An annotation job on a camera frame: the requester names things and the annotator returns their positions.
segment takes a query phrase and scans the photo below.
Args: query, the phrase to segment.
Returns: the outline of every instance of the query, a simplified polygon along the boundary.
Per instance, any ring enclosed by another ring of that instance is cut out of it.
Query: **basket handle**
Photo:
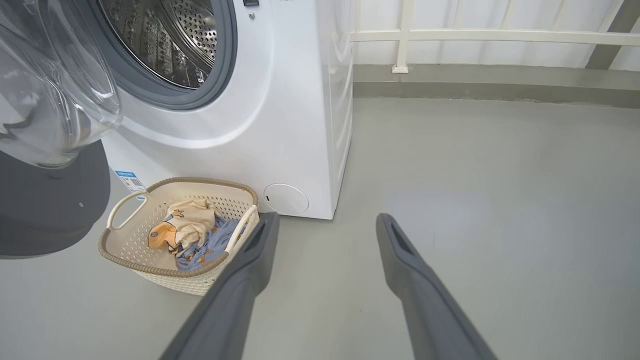
[[[240,221],[238,221],[238,224],[236,225],[236,229],[234,230],[234,233],[231,234],[231,239],[229,239],[229,243],[227,244],[227,249],[228,249],[227,252],[231,253],[231,251],[234,249],[234,245],[236,244],[238,236],[240,235],[240,232],[244,227],[244,223],[247,222],[247,220],[249,220],[249,216],[257,212],[258,212],[258,207],[256,205],[251,205],[251,207],[244,212],[244,214],[240,218]]]
[[[138,197],[138,196],[142,196],[142,197],[145,198],[145,200],[142,202],[142,205],[138,206],[136,211],[134,211],[133,214],[129,215],[127,220],[124,220],[122,222],[122,224],[120,224],[120,226],[117,226],[117,227],[113,226],[113,219],[116,217],[116,213],[118,212],[118,210],[120,210],[120,208],[124,205],[124,203],[129,201],[129,199],[131,199],[133,197]],[[111,231],[120,230],[147,203],[147,200],[148,200],[147,197],[148,196],[149,196],[148,192],[137,192],[137,193],[129,194],[129,195],[125,196],[124,199],[118,201],[118,204],[116,204],[116,206],[113,207],[113,210],[111,210],[111,213],[109,214],[109,217],[107,218],[107,229],[109,229]]]

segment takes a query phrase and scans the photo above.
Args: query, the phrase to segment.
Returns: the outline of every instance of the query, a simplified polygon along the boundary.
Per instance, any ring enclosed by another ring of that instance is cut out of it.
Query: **front-loading washing machine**
[[[75,0],[119,87],[103,140],[132,190],[244,183],[261,211],[331,219],[352,124],[351,2]]]

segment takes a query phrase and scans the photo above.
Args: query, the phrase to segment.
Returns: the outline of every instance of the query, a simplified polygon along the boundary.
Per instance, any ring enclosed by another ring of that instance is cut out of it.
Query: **laundry basket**
[[[122,224],[113,225],[118,210],[133,197],[144,197],[142,205]],[[174,256],[167,250],[147,246],[147,236],[151,228],[166,218],[169,206],[189,199],[207,199],[215,205],[216,214],[239,222],[227,249],[216,261],[196,270],[178,271]],[[199,177],[174,177],[153,184],[144,192],[132,193],[116,204],[107,219],[98,250],[106,259],[156,284],[202,296],[258,224],[257,205],[258,196],[248,186]],[[238,238],[245,223],[246,228]]]

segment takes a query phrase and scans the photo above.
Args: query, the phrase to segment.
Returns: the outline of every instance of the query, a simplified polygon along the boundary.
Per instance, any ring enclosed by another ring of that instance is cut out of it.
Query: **basket rim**
[[[163,185],[171,184],[171,183],[200,183],[200,184],[213,184],[213,185],[227,186],[230,188],[237,188],[250,193],[251,196],[253,197],[253,205],[258,206],[258,195],[249,186],[246,186],[240,183],[235,183],[233,181],[207,179],[205,177],[172,177],[166,180],[159,181],[149,186],[146,191],[148,193],[151,193],[155,189],[158,189]],[[194,276],[205,274],[210,270],[213,270],[218,265],[220,265],[224,260],[226,260],[226,258],[229,255],[229,253],[225,251],[220,257],[218,257],[218,259],[216,259],[212,263],[207,264],[206,266],[203,266],[201,268],[197,268],[195,270],[180,271],[180,270],[156,268],[153,266],[141,265],[129,260],[125,260],[123,258],[120,258],[108,252],[106,249],[106,244],[107,244],[107,238],[109,237],[109,234],[111,234],[111,230],[105,229],[102,232],[102,235],[100,236],[100,240],[98,241],[98,251],[100,252],[100,255],[102,255],[102,257],[118,265],[124,266],[126,268],[130,268],[131,270],[145,272],[148,274],[170,276],[170,277],[194,277]]]

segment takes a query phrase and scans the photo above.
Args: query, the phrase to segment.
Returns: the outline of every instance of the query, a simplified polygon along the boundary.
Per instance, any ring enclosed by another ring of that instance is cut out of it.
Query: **blue garment with orange print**
[[[237,225],[238,220],[225,220],[216,214],[215,227],[207,232],[204,245],[198,248],[198,243],[193,243],[181,256],[176,256],[175,265],[178,270],[194,270],[220,257],[227,248]]]

